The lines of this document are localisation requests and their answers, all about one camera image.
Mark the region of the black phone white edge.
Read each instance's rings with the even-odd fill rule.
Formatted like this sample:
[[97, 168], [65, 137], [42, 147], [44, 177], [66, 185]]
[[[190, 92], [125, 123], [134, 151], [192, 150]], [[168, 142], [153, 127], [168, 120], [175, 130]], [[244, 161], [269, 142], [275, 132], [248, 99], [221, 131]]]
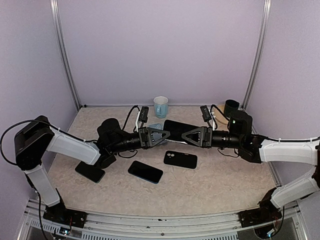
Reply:
[[163, 130], [170, 132], [167, 140], [176, 142], [186, 142], [182, 138], [182, 134], [198, 128], [198, 126], [166, 119], [164, 121]]

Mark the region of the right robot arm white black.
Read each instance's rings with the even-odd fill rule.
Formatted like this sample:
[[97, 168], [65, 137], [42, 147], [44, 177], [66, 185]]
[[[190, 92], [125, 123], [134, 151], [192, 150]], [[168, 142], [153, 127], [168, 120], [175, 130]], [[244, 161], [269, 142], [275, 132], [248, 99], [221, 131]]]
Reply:
[[187, 143], [201, 148], [229, 148], [237, 150], [242, 159], [250, 163], [292, 162], [312, 166], [308, 172], [280, 187], [269, 190], [259, 203], [256, 218], [266, 222], [276, 209], [307, 197], [320, 190], [320, 139], [273, 139], [252, 133], [253, 118], [246, 112], [230, 113], [228, 131], [198, 127], [182, 133]]

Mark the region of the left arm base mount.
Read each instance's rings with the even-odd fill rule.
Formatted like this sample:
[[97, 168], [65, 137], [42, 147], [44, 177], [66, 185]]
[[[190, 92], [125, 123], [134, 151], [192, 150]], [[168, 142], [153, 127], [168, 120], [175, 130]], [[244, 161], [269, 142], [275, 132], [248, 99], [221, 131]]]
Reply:
[[88, 213], [80, 210], [66, 208], [65, 203], [56, 189], [59, 202], [53, 206], [45, 206], [43, 218], [55, 223], [71, 227], [84, 228]]

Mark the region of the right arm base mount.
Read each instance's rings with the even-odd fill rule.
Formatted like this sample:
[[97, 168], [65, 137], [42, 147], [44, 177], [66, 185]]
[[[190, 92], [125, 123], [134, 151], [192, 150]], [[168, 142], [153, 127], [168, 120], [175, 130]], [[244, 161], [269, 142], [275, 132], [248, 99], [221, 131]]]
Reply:
[[255, 226], [276, 219], [282, 218], [282, 213], [279, 208], [275, 207], [272, 202], [272, 194], [277, 188], [270, 189], [258, 203], [258, 208], [243, 210], [238, 213], [242, 228]]

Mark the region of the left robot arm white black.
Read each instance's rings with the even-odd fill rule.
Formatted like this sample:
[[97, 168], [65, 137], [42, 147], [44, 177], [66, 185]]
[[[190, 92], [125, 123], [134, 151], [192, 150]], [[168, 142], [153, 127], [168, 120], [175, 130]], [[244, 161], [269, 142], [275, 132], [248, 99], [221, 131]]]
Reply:
[[25, 125], [14, 137], [15, 162], [31, 185], [39, 193], [49, 212], [63, 223], [70, 218], [70, 211], [61, 202], [47, 171], [42, 166], [45, 152], [52, 152], [79, 160], [88, 166], [105, 169], [116, 161], [115, 154], [138, 149], [150, 149], [168, 139], [169, 131], [140, 127], [135, 132], [121, 129], [119, 121], [108, 118], [97, 128], [98, 139], [88, 141], [75, 137], [50, 124], [44, 115], [23, 121]]

